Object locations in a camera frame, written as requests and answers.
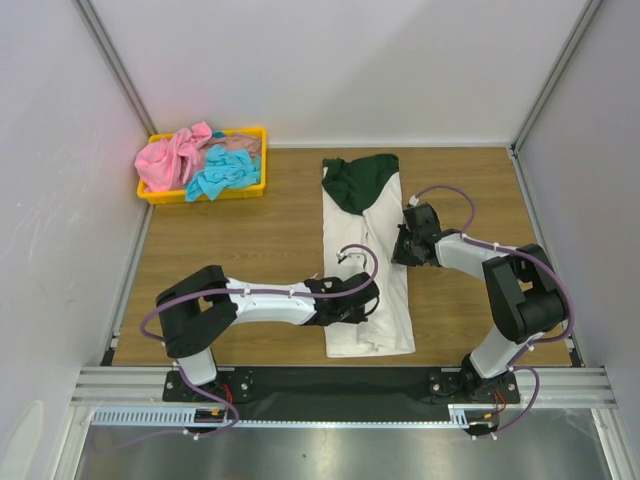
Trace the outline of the white green raglan t-shirt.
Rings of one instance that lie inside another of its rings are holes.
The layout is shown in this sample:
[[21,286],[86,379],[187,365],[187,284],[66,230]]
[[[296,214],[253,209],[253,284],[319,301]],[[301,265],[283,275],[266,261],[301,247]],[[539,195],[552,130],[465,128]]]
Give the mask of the white green raglan t-shirt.
[[325,328],[326,354],[330,358],[403,355],[415,351],[408,300],[407,268],[392,262],[402,223],[399,158],[376,154],[352,161],[340,158],[322,162],[324,274],[347,279],[373,265],[361,249],[338,262],[338,251],[348,245],[365,245],[379,261],[375,283],[377,301],[365,310],[359,324],[337,323]]

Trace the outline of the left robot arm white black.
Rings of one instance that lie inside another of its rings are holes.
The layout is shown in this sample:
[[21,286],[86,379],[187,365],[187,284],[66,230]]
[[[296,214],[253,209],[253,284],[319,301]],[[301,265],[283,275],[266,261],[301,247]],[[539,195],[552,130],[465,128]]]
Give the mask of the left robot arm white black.
[[211,345],[227,328],[264,322],[357,325],[375,312],[379,298],[379,288],[366,272],[346,280],[327,277],[268,285],[241,282],[211,265],[160,293],[156,315],[167,356],[186,375],[185,388],[195,398],[208,400],[220,388]]

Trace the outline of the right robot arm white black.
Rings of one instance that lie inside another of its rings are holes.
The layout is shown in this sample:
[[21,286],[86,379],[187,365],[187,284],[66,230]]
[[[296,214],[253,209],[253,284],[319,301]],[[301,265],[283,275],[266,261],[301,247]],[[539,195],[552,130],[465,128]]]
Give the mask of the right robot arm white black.
[[542,247],[505,247],[455,229],[443,230],[429,204],[410,206],[403,215],[394,262],[453,269],[485,284],[494,326],[464,357],[455,395],[474,402],[486,400],[507,381],[507,374],[527,351],[571,333],[573,302]]

